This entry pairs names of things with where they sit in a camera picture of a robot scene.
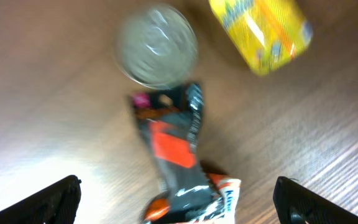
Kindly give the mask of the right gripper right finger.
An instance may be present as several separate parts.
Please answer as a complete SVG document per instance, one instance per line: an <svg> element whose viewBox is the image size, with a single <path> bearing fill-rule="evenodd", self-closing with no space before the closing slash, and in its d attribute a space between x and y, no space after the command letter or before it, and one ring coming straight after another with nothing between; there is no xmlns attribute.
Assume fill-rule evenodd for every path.
<svg viewBox="0 0 358 224"><path fill-rule="evenodd" d="M293 180L278 177L273 202L281 224L358 224L358 216Z"/></svg>

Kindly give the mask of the red snack packet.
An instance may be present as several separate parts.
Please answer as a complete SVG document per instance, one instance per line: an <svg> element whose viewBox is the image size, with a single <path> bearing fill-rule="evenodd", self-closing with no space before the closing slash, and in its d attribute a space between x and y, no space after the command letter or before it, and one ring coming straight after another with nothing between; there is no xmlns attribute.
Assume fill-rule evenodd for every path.
<svg viewBox="0 0 358 224"><path fill-rule="evenodd" d="M224 199L223 215L211 220L211 222L215 224L235 224L235 213L239 201L241 180L221 174L209 174L209 177Z"/></svg>

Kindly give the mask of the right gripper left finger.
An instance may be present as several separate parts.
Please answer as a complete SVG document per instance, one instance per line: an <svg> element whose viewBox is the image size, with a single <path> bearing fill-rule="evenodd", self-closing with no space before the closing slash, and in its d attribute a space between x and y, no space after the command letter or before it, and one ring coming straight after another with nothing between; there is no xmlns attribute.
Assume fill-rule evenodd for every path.
<svg viewBox="0 0 358 224"><path fill-rule="evenodd" d="M74 224L81 180L69 175L0 211L0 224Z"/></svg>

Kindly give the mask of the yellow plastic jar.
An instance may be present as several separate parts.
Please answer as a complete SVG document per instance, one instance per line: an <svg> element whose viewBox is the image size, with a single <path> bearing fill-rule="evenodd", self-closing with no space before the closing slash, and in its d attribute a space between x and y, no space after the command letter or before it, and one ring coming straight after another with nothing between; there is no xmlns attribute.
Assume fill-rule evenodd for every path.
<svg viewBox="0 0 358 224"><path fill-rule="evenodd" d="M236 49L264 76L301 55L312 26L294 0L209 0L211 10Z"/></svg>

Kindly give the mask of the silver tin can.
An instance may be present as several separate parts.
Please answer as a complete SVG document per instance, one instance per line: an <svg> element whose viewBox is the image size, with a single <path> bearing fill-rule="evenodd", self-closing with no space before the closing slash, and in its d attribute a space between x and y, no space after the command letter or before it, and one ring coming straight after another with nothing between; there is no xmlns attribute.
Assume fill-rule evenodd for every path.
<svg viewBox="0 0 358 224"><path fill-rule="evenodd" d="M114 44L114 61L131 80L156 90L185 83L198 58L198 41L186 17L154 4L127 17Z"/></svg>

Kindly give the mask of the black hex wrench packet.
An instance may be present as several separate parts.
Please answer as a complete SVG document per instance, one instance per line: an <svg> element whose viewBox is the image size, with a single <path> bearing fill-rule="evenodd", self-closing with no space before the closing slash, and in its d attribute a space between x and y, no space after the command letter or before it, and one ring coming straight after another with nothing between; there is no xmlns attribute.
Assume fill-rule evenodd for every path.
<svg viewBox="0 0 358 224"><path fill-rule="evenodd" d="M129 97L139 136L164 191L145 207L142 223L199 223L223 217L224 199L196 155L204 98L199 83Z"/></svg>

